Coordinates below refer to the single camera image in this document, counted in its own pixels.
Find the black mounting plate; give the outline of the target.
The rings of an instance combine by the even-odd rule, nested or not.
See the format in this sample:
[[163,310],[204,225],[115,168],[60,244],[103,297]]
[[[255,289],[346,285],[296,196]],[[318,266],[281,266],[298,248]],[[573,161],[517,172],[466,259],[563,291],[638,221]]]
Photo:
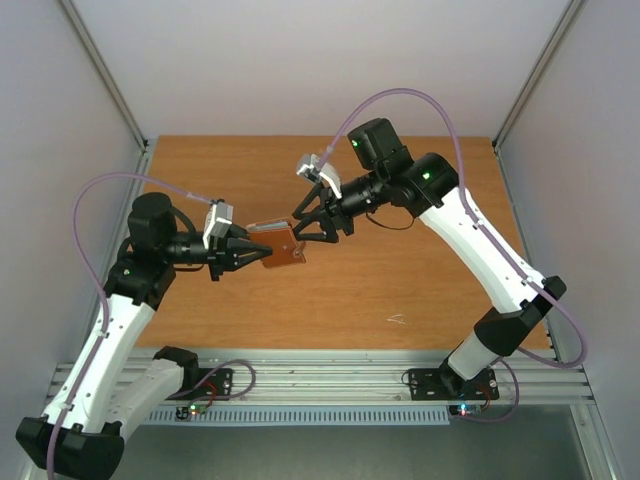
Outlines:
[[440,379],[438,368],[411,368],[401,375],[401,383],[409,388],[412,401],[484,401],[498,400],[500,393],[495,372],[483,369],[466,381],[456,392],[450,391]]
[[172,395],[169,397],[169,400],[191,401],[202,397],[210,398],[214,391],[217,397],[228,396],[231,394],[233,374],[232,368],[221,368],[208,377],[207,380],[195,390],[184,395]]

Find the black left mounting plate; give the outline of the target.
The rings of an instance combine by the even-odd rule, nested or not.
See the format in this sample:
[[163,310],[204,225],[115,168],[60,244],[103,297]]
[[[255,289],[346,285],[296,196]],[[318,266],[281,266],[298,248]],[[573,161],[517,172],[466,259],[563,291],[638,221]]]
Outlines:
[[221,368],[208,377],[207,380],[195,390],[184,395],[172,395],[169,397],[169,400],[191,401],[202,397],[210,398],[214,391],[217,397],[228,396],[231,394],[233,374],[232,368]]

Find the left controller board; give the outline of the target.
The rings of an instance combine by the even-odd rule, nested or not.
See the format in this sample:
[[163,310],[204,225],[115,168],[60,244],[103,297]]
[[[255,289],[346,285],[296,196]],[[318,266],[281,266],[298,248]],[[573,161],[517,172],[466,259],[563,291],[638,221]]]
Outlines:
[[204,415],[208,410],[205,404],[191,403],[187,406],[179,406],[175,409],[174,418],[176,421],[192,421]]

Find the controller board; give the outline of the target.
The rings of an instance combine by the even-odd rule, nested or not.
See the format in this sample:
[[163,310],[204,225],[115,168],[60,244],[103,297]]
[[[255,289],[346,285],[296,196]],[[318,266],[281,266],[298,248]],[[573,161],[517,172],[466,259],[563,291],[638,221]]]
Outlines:
[[473,417],[483,413],[488,406],[486,404],[460,403],[449,406],[449,414],[454,417]]
[[204,415],[208,410],[205,404],[191,403],[187,406],[179,406],[175,409],[174,418],[176,421],[192,421]]

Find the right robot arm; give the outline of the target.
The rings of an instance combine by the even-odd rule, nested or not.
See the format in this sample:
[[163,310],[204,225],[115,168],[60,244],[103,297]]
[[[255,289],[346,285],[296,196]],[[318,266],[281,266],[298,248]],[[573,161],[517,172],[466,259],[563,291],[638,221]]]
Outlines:
[[448,398],[473,389],[478,375],[514,353],[566,291],[557,276],[544,277],[496,232],[460,185],[458,173],[437,153],[418,160],[385,118],[368,121],[348,138],[365,174],[341,182],[315,154],[296,173],[313,187],[293,212],[300,241],[335,243],[354,232],[354,220],[390,204],[406,209],[434,231],[479,281],[491,301],[473,331],[442,362],[435,387]]

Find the aluminium frame post right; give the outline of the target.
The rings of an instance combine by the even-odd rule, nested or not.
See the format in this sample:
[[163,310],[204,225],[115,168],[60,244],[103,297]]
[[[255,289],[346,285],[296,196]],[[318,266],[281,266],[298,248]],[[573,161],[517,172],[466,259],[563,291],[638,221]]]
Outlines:
[[588,2],[586,0],[570,0],[564,5],[558,20],[554,24],[551,33],[543,44],[522,87],[509,108],[504,121],[501,123],[500,128],[492,140],[492,147],[496,153],[500,151],[502,145],[524,113],[528,103],[531,101],[535,91],[587,4]]

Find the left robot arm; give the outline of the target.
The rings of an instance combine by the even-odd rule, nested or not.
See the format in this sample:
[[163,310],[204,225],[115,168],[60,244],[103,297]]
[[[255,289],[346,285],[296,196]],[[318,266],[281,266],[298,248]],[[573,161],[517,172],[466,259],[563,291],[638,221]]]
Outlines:
[[212,280],[271,255],[231,220],[232,208],[215,202],[198,231],[168,195],[136,198],[128,237],[105,283],[101,307],[63,386],[38,417],[25,417],[16,440],[50,477],[108,479],[126,442],[151,411],[176,395],[195,395],[203,381],[195,353],[166,346],[121,392],[118,377],[180,269],[205,266]]

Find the aluminium frame post left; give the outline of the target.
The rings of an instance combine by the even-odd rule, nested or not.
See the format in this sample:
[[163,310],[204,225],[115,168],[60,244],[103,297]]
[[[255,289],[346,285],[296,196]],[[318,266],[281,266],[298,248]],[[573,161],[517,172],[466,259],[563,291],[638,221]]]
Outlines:
[[96,42],[94,41],[89,29],[87,28],[77,6],[71,0],[57,0],[56,3],[60,7],[65,18],[69,22],[71,29],[77,37],[81,47],[85,51],[93,69],[96,71],[99,79],[107,90],[111,100],[113,101],[120,116],[124,120],[131,136],[141,151],[145,151],[148,146],[148,140],[142,133],[137,120],[135,119],[127,101],[125,100],[119,86],[109,67],[107,66],[103,55],[101,54]]

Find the right controller board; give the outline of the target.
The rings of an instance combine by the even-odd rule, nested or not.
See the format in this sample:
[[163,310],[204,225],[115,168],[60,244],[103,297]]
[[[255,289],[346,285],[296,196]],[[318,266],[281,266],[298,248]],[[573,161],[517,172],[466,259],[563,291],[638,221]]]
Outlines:
[[486,404],[460,403],[449,406],[449,414],[454,417],[473,417],[483,413],[488,406]]

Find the aluminium frame post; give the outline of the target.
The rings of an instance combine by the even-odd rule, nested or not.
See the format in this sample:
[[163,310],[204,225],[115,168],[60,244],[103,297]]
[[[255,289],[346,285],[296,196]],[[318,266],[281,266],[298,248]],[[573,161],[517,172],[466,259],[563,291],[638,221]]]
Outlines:
[[137,120],[135,119],[127,101],[125,100],[119,86],[109,67],[107,66],[103,55],[101,54],[96,42],[94,41],[89,29],[87,28],[77,6],[71,0],[57,0],[56,3],[60,7],[65,18],[69,22],[71,29],[77,37],[81,47],[85,51],[93,69],[96,71],[99,79],[107,90],[111,100],[113,101],[120,116],[124,120],[131,136],[141,151],[145,151],[148,146],[148,140],[142,133]]
[[504,121],[501,123],[500,128],[492,140],[492,147],[496,153],[500,151],[502,145],[524,113],[528,103],[531,101],[535,91],[587,4],[588,2],[586,0],[570,0],[564,5],[558,20],[554,24],[551,33],[543,44],[522,87],[509,108]]

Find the brown leather card holder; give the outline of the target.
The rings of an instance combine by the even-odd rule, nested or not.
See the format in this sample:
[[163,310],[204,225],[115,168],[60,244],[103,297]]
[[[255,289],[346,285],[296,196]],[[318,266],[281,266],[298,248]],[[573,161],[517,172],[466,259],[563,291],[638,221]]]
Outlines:
[[287,218],[249,224],[246,227],[253,243],[271,248],[272,253],[261,260],[267,269],[301,265],[306,262],[305,242],[296,239]]

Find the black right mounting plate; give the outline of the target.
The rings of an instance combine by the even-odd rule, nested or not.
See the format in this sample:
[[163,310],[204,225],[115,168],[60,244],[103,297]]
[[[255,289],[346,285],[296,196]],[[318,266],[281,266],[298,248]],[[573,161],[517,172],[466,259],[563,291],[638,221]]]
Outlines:
[[483,369],[466,381],[456,392],[450,391],[440,379],[438,368],[411,368],[401,375],[401,383],[409,388],[412,401],[484,401],[498,400],[500,393],[495,372]]

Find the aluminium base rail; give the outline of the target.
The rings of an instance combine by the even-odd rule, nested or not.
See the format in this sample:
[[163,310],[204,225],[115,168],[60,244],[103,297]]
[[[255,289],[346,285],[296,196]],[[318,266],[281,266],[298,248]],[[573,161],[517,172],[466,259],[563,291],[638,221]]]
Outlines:
[[[198,349],[201,366],[211,369],[225,361],[245,360],[257,373],[254,388],[235,400],[251,405],[407,405],[408,387],[402,374],[411,368],[437,367],[444,350],[293,350]],[[572,405],[595,402],[582,368],[561,370],[521,353],[507,360],[515,372],[494,367],[499,399],[507,406],[519,384],[522,405]]]

